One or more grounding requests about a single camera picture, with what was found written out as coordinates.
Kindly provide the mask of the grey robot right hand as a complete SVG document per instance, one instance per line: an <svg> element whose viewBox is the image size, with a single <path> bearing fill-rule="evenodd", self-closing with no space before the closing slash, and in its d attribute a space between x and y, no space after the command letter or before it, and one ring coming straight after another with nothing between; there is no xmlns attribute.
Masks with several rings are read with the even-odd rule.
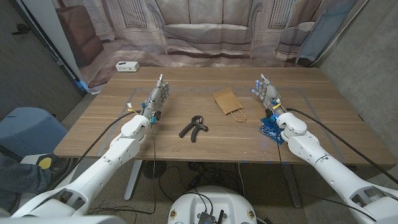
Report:
<svg viewBox="0 0 398 224"><path fill-rule="evenodd" d="M260 74L260 79L256 80L255 88L251 91L262 101L265 109L272 112L276 117L287 112L275 86L263 73Z"/></svg>

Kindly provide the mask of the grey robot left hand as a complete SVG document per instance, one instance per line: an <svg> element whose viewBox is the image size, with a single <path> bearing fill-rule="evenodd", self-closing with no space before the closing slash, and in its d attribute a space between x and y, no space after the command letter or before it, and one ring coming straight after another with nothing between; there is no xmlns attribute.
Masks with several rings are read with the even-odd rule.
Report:
<svg viewBox="0 0 398 224"><path fill-rule="evenodd" d="M163 104L170 95L169 83L164 82L163 74L160 74L157 83L143 104L141 115L149 119L151 122L160 119Z"/></svg>

